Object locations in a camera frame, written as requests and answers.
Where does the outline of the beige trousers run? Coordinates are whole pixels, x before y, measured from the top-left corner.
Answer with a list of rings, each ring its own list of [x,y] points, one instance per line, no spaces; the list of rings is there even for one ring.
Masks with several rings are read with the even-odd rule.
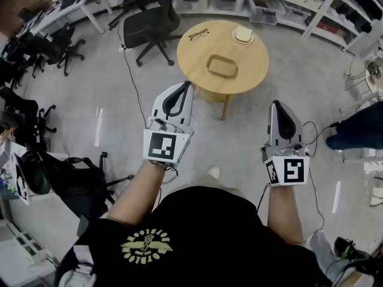
[[[231,193],[233,195],[236,195],[238,197],[242,197],[243,199],[246,198],[242,191],[240,191],[237,188],[225,186],[219,179],[214,178],[212,175],[205,175],[205,176],[196,178],[193,181],[192,186],[218,188],[228,193]]]

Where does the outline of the white metal frame stool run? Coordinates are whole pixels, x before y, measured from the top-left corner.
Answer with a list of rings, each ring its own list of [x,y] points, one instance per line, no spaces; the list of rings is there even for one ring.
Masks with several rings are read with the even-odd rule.
[[[378,102],[383,99],[383,69],[375,61],[367,62],[364,71],[357,75],[351,76],[350,73],[346,73],[344,80],[345,91],[349,91],[361,83],[366,84],[367,90],[361,94],[358,102],[348,108],[340,108],[340,113],[349,112],[353,109],[357,111],[366,102]]]

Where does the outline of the high-back black office chair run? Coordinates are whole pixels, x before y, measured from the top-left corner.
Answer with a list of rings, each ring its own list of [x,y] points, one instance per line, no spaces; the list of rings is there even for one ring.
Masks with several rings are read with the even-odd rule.
[[[150,8],[124,20],[123,36],[124,45],[128,49],[136,48],[140,45],[147,46],[136,58],[137,66],[142,66],[141,59],[156,46],[165,57],[168,65],[173,66],[171,60],[165,52],[165,41],[180,39],[180,35],[172,35],[180,25],[180,19],[173,7],[173,0],[156,0],[158,7]]]

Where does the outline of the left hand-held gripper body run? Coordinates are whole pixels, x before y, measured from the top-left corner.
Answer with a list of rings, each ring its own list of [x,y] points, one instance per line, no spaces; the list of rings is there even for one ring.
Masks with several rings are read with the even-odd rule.
[[[192,127],[148,118],[144,129],[143,158],[152,164],[176,169],[194,134]]]

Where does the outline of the white round plate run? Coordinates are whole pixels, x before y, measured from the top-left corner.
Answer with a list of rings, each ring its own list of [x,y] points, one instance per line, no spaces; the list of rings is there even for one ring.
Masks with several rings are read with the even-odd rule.
[[[254,41],[254,34],[251,29],[237,26],[232,30],[232,38],[240,44],[250,44]]]

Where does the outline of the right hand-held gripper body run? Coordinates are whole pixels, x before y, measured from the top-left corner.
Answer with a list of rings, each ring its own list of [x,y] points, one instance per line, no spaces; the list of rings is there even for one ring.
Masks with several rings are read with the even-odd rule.
[[[290,187],[307,183],[310,157],[306,155],[302,144],[283,148],[265,145],[261,148],[261,152],[272,187]]]

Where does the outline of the black printed t-shirt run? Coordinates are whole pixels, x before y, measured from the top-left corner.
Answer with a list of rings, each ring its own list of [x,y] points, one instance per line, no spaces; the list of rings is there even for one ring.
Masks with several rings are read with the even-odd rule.
[[[246,199],[190,187],[163,199],[137,227],[91,223],[94,287],[331,287],[313,252],[264,226]]]

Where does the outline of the round wooden table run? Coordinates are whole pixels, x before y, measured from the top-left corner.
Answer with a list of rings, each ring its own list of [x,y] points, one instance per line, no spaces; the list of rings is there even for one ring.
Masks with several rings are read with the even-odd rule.
[[[237,26],[243,25],[228,20],[199,23],[181,37],[177,47],[177,61],[183,74],[204,98],[223,103],[222,120],[226,117],[230,99],[257,87],[269,70],[269,54],[263,41],[253,31],[252,43],[236,42],[232,30]],[[189,35],[203,29],[208,29],[209,35],[196,41],[189,40]],[[210,73],[206,63],[212,54],[234,60],[238,66],[236,77],[223,78]]]

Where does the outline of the slice of bread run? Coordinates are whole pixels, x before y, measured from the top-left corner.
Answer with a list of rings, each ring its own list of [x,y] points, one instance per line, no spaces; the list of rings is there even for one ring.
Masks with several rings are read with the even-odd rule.
[[[251,41],[252,30],[243,26],[237,26],[235,32],[235,39],[239,42],[248,43]]]

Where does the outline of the person's right forearm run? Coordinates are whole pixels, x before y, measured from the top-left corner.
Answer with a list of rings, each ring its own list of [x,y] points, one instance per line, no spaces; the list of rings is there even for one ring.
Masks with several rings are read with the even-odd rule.
[[[303,231],[293,187],[270,188],[268,228],[289,245],[303,244]]]

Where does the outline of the small black office chair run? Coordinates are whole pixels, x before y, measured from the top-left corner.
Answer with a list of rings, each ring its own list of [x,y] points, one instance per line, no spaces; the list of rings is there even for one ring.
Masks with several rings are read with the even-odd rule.
[[[79,39],[75,44],[72,43],[72,37],[75,32],[75,27],[70,27],[68,23],[63,28],[54,33],[51,40],[48,40],[48,35],[34,35],[31,40],[31,46],[37,50],[37,53],[42,56],[48,65],[56,65],[58,69],[63,68],[65,77],[69,75],[69,63],[73,58],[78,58],[81,61],[85,59],[84,55],[78,50],[86,44],[84,39]]]
[[[48,110],[39,108],[35,100],[24,99],[6,86],[0,87],[0,145],[13,138],[15,143],[27,148],[48,150],[50,139],[44,133],[57,132],[56,128],[47,127],[54,109],[56,105]]]

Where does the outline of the black and green shoe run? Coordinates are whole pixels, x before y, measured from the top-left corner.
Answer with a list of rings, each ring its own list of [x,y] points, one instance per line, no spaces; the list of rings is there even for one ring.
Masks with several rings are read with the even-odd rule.
[[[337,237],[334,243],[334,252],[340,259],[354,261],[356,259],[369,259],[370,254],[355,248],[355,243],[350,239]]]

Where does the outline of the row of black caps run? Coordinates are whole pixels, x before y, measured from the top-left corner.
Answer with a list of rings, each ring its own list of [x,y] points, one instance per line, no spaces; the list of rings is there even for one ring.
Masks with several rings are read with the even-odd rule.
[[[353,7],[341,0],[334,0],[327,10],[329,19],[356,35],[372,31],[372,25]]]

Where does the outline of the person's left forearm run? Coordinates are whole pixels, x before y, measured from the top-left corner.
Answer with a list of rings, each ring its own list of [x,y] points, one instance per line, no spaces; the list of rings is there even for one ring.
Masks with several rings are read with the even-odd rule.
[[[111,207],[107,218],[129,227],[139,225],[153,210],[164,176],[163,166],[144,161]]]

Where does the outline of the black-rimmed eyeglasses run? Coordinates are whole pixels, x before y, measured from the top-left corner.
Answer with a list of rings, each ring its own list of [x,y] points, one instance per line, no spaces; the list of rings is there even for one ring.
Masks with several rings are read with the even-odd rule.
[[[188,38],[189,38],[190,41],[196,41],[199,38],[205,37],[207,35],[209,35],[209,30],[208,29],[203,29],[203,30],[201,30],[199,32],[196,32],[196,33],[193,33],[193,34],[189,35]]]

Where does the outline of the white desk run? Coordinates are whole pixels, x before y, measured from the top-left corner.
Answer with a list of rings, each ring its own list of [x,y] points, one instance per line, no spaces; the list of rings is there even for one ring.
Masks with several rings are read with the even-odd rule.
[[[81,10],[86,17],[92,22],[92,24],[95,26],[95,28],[103,34],[105,32],[105,29],[99,24],[95,16],[90,12],[89,8],[86,6],[88,0],[79,0],[78,2],[74,2],[72,5],[64,8],[61,8],[61,4],[57,6],[50,14],[46,13],[42,16],[41,20],[38,23],[35,23],[31,26],[29,31],[36,35],[38,33],[42,34],[43,30],[52,25],[53,23],[57,22],[60,19],[63,19],[68,14],[73,13],[74,11]],[[112,15],[113,11],[110,7],[107,0],[99,0],[101,5],[103,6],[104,10],[107,11],[108,14]]]

